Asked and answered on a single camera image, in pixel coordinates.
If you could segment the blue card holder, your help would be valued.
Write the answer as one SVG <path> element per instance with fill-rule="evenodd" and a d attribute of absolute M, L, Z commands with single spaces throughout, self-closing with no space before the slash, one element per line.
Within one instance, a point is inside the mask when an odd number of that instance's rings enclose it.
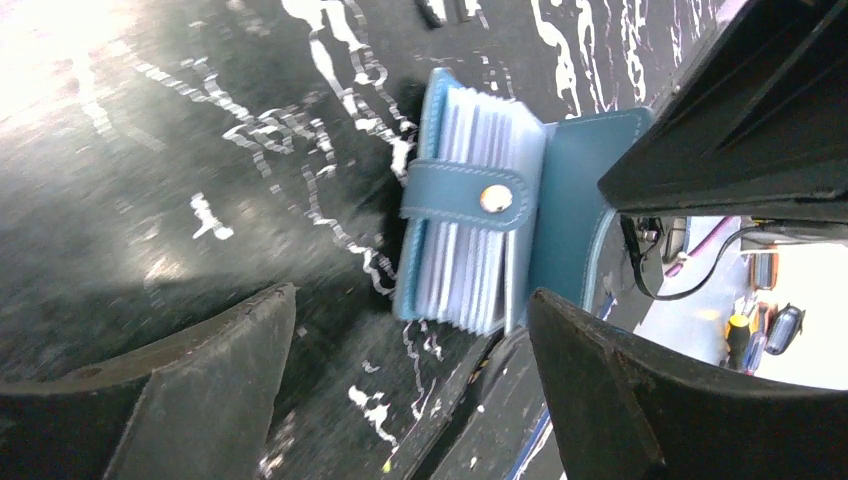
<path fill-rule="evenodd" d="M 653 121 L 635 107 L 544 123 L 434 69 L 399 210 L 394 315 L 488 336 L 523 326 L 539 288 L 591 310 L 614 217 L 598 182 Z"/>

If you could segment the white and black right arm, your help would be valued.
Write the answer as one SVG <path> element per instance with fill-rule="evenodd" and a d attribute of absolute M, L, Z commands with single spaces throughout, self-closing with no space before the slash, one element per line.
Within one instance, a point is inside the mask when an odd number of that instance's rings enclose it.
<path fill-rule="evenodd" d="M 847 219 L 847 5 L 749 1 L 599 180 L 631 214 Z"/>

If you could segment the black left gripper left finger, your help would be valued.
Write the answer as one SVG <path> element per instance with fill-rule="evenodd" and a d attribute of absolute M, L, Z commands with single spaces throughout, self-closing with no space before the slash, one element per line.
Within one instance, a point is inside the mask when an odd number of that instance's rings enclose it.
<path fill-rule="evenodd" d="M 60 379 L 1 387 L 5 479 L 251 479 L 296 323 L 278 283 Z"/>

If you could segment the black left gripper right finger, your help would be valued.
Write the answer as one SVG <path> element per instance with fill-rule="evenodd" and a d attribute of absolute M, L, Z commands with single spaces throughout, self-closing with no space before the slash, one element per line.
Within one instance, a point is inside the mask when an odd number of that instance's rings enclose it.
<path fill-rule="evenodd" d="M 557 294 L 530 339 L 570 479 L 843 479 L 847 395 L 729 371 Z"/>

